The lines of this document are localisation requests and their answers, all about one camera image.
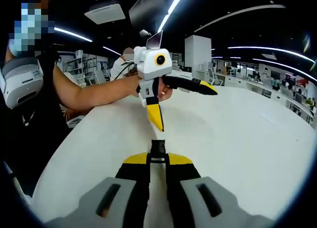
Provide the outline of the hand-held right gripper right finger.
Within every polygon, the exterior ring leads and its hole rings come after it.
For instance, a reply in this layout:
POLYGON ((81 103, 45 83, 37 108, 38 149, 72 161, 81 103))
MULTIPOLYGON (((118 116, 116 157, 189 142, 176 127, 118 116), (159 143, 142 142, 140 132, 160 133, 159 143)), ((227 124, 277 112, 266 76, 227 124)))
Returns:
POLYGON ((270 228, 273 220, 251 215, 237 197, 210 177, 201 177, 185 156, 166 156, 167 200, 176 228, 270 228))

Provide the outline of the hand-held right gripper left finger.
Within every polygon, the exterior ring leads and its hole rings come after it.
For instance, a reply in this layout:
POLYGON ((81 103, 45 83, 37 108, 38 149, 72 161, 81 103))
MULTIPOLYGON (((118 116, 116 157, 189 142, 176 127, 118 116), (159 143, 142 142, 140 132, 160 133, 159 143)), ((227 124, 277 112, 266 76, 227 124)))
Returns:
POLYGON ((48 228, 142 228, 149 200, 150 156, 132 155, 115 177, 107 177, 79 199, 75 211, 48 228))

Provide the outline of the person's left hand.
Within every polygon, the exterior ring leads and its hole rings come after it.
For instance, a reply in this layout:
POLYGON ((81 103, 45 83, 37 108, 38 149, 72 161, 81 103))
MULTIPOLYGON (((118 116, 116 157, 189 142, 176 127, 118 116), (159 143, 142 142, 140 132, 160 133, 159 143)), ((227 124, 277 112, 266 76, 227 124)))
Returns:
MULTIPOLYGON (((137 86, 139 85, 139 81, 141 78, 138 75, 131 76, 125 78, 128 83, 128 91, 130 95, 133 95, 135 97, 138 97, 137 94, 137 86)), ((172 96, 172 89, 168 86, 166 86, 162 80, 162 78, 159 78, 159 84, 158 84, 158 100, 164 101, 169 99, 172 96)))

